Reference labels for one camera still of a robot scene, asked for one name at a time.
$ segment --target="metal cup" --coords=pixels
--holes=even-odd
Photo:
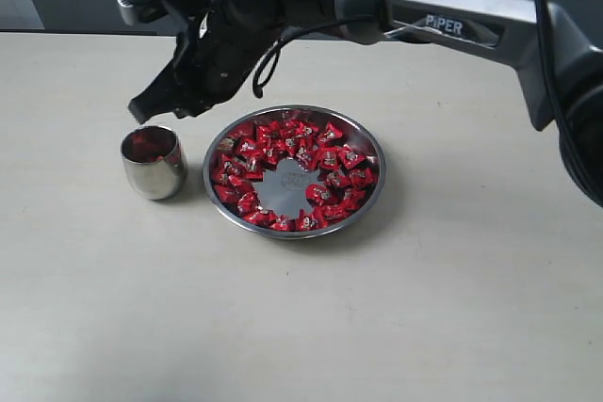
[[[176,134],[163,126],[144,126],[122,142],[122,160],[128,182],[149,200],[178,193],[188,175],[187,160]]]

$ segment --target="logo on bowl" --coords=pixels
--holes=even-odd
[[[312,176],[308,173],[288,171],[283,175],[283,187],[289,190],[301,191],[312,183]]]

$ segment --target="metal bowl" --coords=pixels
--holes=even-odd
[[[267,125],[272,121],[283,122],[291,119],[310,121],[319,126],[321,130],[326,127],[328,122],[332,123],[344,133],[345,144],[367,157],[368,166],[376,176],[377,182],[373,187],[367,189],[368,197],[363,206],[339,223],[308,232],[280,232],[262,228],[238,217],[220,201],[214,190],[210,175],[218,165],[220,148],[228,141],[228,137],[233,131],[249,122],[255,125]],[[209,198],[218,207],[218,210],[236,225],[267,237],[305,239],[346,228],[358,221],[375,204],[385,184],[385,157],[377,140],[358,122],[326,108],[311,105],[284,105],[259,110],[226,127],[207,151],[203,175],[205,190]],[[265,171],[264,181],[253,183],[253,186],[258,192],[263,209],[273,210],[278,215],[296,218],[300,209],[304,209],[306,212],[312,211],[310,203],[305,198],[305,188],[310,184],[321,184],[317,179],[318,175],[318,170],[306,171],[295,160],[287,158],[282,160],[274,171]]]

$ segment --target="white table surface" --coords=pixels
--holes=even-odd
[[[603,211],[512,70],[433,46],[300,41],[175,128],[186,191],[125,181],[126,110],[172,40],[0,35],[0,401],[600,401]],[[323,105],[383,144],[356,227],[285,243],[199,186],[231,121]]]

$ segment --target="bowl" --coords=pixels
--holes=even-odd
[[[343,133],[343,137],[334,145],[349,146],[355,153],[366,157],[358,168],[370,169],[374,176],[374,184],[365,189],[366,195],[361,207],[349,217],[338,223],[311,231],[276,231],[258,226],[244,220],[238,215],[236,205],[223,203],[215,190],[212,175],[220,171],[220,156],[234,150],[237,141],[241,140],[240,131],[251,127],[267,126],[273,121],[283,124],[286,121],[298,120],[310,122],[324,131],[330,123]],[[296,160],[287,157],[274,167],[264,171],[261,182],[253,182],[258,194],[261,209],[274,211],[278,216],[296,218],[301,209],[313,210],[312,203],[306,199],[305,189],[311,184],[324,184],[320,178],[321,170],[306,170]],[[226,127],[212,142],[204,160],[204,186],[210,200],[221,214],[233,223],[248,231],[259,233],[276,239],[306,239],[317,237],[349,227],[366,214],[379,198],[385,183],[385,157],[383,150],[374,136],[357,121],[345,115],[322,107],[311,105],[284,105],[266,108],[253,112]]]

